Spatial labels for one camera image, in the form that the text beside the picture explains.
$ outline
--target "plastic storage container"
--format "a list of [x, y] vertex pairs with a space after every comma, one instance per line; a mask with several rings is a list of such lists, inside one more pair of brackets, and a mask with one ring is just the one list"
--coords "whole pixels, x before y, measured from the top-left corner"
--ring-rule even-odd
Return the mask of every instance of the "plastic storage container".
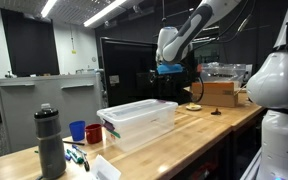
[[106, 137], [123, 151], [138, 147], [174, 128], [176, 102], [148, 99], [97, 111]]
[[245, 64], [203, 63], [201, 78], [204, 82], [234, 81], [240, 87], [245, 72]]

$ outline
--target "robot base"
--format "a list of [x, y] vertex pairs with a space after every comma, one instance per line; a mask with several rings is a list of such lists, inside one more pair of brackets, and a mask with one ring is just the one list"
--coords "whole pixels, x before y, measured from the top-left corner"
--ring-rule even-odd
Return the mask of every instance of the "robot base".
[[269, 110], [262, 122], [258, 180], [288, 180], [288, 115]]

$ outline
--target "wooden table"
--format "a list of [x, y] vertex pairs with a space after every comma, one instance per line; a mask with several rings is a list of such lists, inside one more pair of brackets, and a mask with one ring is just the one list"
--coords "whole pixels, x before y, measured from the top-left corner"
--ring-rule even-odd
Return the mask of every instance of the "wooden table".
[[[235, 108], [202, 105], [201, 110], [190, 111], [185, 108], [186, 105], [188, 104], [180, 105], [176, 111], [195, 117], [228, 124], [232, 126], [233, 131], [240, 129], [244, 124], [265, 109], [248, 101], [246, 93], [239, 94], [238, 104]], [[221, 115], [211, 115], [211, 112], [214, 112], [216, 108], [218, 108], [218, 110], [221, 112]]]
[[[92, 165], [100, 154], [122, 172], [121, 179], [169, 179], [231, 132], [231, 126], [187, 114], [175, 114], [175, 128], [130, 152], [110, 142], [81, 146]], [[0, 157], [0, 179], [36, 179], [41, 175], [37, 147]], [[67, 162], [60, 179], [90, 179], [82, 165]]]
[[[177, 112], [224, 123], [232, 127], [230, 134], [230, 166], [232, 167], [232, 179], [240, 178], [238, 175], [239, 168], [237, 167], [238, 139], [245, 131], [254, 126], [257, 121], [262, 120], [265, 113], [265, 108], [250, 102], [247, 97], [246, 93], [240, 93], [238, 105], [235, 108], [202, 105], [201, 110], [190, 111], [186, 109], [186, 105], [188, 104], [183, 104], [176, 109]], [[221, 112], [221, 115], [211, 115], [211, 112], [214, 112], [216, 108]]]

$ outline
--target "water bottle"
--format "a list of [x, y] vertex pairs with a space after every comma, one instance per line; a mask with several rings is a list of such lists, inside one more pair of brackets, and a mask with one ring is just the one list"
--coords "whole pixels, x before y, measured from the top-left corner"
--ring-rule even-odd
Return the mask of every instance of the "water bottle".
[[50, 104], [42, 104], [41, 111], [35, 113], [34, 117], [42, 176], [56, 179], [66, 169], [58, 110], [51, 108]]

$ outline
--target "cabinet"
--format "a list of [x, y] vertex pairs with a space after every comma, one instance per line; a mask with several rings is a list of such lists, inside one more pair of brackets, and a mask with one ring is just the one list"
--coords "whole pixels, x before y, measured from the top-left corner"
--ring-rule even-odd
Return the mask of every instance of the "cabinet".
[[34, 113], [43, 103], [59, 110], [61, 136], [70, 136], [69, 123], [99, 123], [103, 107], [99, 73], [0, 79], [0, 110], [11, 152], [38, 144]]

